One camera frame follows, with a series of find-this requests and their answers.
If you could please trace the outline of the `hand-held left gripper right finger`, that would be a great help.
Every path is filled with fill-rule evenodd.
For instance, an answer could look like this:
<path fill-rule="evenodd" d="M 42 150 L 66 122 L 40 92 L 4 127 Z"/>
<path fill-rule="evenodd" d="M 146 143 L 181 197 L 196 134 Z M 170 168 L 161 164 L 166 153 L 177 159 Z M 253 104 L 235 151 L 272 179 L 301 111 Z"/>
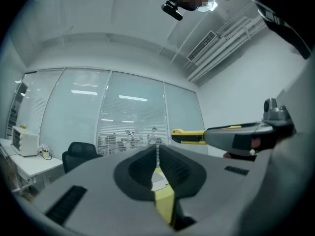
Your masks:
<path fill-rule="evenodd" d="M 237 196 L 254 162 L 159 147 L 159 166 L 174 191 L 172 229 L 186 236 L 236 236 L 246 201 Z"/>

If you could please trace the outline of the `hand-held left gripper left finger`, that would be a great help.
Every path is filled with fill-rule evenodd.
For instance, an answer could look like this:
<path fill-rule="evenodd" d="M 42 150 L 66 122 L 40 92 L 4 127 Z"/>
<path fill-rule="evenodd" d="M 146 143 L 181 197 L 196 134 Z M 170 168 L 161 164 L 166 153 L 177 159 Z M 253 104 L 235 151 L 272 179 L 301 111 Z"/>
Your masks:
<path fill-rule="evenodd" d="M 46 187 L 33 205 L 83 236 L 169 236 L 152 191 L 156 165 L 155 146 L 92 159 Z"/>

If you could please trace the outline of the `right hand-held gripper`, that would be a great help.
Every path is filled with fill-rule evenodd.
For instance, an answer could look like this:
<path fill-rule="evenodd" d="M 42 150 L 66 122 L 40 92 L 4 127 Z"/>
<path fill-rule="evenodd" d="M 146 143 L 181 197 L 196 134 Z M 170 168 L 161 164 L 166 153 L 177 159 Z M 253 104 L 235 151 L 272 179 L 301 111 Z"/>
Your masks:
<path fill-rule="evenodd" d="M 261 123 L 249 122 L 223 126 L 234 127 L 226 129 L 209 128 L 204 132 L 204 141 L 212 147 L 233 154 L 249 154 L 253 138 L 260 138 L 260 146 L 255 149 L 258 156 L 260 152 L 274 148 L 277 143 L 295 132 L 288 110 L 284 105 L 278 106 L 276 99 L 265 100 L 263 110 Z"/>

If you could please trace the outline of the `person's right hand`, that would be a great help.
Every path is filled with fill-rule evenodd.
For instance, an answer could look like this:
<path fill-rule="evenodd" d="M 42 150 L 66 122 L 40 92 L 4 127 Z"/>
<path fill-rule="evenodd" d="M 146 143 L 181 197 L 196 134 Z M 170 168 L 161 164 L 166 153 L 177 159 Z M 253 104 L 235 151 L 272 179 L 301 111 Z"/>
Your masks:
<path fill-rule="evenodd" d="M 252 149 L 251 149 L 251 152 L 248 156 L 237 155 L 237 154 L 233 154 L 231 152 L 226 152 L 223 155 L 223 158 L 245 160 L 245 161 L 254 161 L 256 159 L 255 149 L 259 148 L 260 143 L 261 143 L 260 138 L 253 138 L 252 139 Z"/>

